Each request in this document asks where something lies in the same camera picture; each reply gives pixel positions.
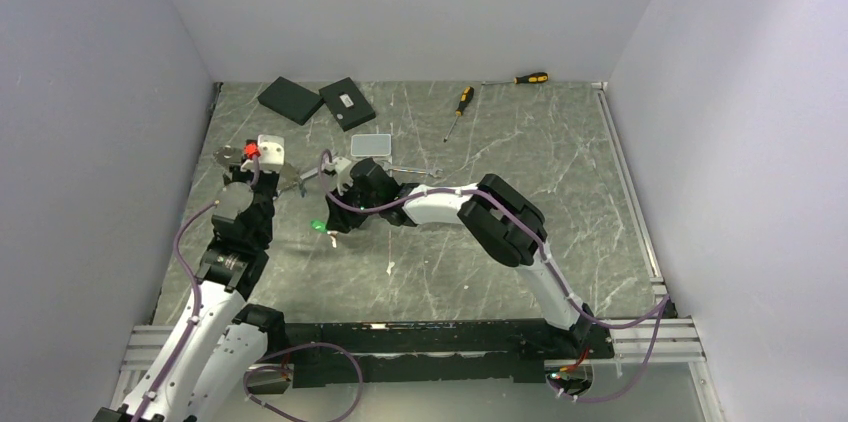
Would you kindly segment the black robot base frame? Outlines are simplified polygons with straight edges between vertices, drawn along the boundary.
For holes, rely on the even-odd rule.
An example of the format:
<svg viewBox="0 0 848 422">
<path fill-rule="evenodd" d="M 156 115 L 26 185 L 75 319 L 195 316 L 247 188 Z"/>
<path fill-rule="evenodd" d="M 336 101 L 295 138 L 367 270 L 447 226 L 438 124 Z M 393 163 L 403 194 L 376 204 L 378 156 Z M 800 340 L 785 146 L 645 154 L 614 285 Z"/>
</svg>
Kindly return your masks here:
<svg viewBox="0 0 848 422">
<path fill-rule="evenodd" d="M 578 359 L 609 360 L 608 330 L 573 342 L 542 319 L 288 323 L 283 346 L 297 388 L 330 384 L 508 379 L 537 383 Z"/>
</svg>

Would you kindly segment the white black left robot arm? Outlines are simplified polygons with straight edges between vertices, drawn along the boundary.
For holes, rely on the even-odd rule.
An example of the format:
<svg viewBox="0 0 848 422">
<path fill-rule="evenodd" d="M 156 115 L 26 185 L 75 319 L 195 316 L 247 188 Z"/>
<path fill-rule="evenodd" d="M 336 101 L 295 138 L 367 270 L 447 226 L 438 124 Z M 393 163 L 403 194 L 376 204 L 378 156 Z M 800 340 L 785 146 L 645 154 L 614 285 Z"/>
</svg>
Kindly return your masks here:
<svg viewBox="0 0 848 422">
<path fill-rule="evenodd" d="M 96 420 L 208 421 L 253 363 L 285 353 L 283 314 L 247 301 L 269 260 L 279 173 L 254 157 L 230 175 L 205 207 L 213 238 L 187 272 L 190 301 L 139 383 Z"/>
</svg>

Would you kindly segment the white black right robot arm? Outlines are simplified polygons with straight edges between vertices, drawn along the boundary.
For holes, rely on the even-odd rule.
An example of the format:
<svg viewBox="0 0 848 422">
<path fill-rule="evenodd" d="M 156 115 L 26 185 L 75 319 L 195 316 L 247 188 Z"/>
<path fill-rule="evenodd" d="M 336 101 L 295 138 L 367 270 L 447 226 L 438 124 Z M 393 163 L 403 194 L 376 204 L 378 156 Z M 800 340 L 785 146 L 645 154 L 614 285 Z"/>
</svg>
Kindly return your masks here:
<svg viewBox="0 0 848 422">
<path fill-rule="evenodd" d="M 574 357 L 590 341 L 589 312 L 554 261 L 541 210 L 505 180 L 432 187 L 400 183 L 371 158 L 350 162 L 323 152 L 319 180 L 328 205 L 327 231 L 347 234 L 376 215 L 392 226 L 464 227 L 486 254 L 525 281 L 551 330 L 557 353 Z"/>
</svg>

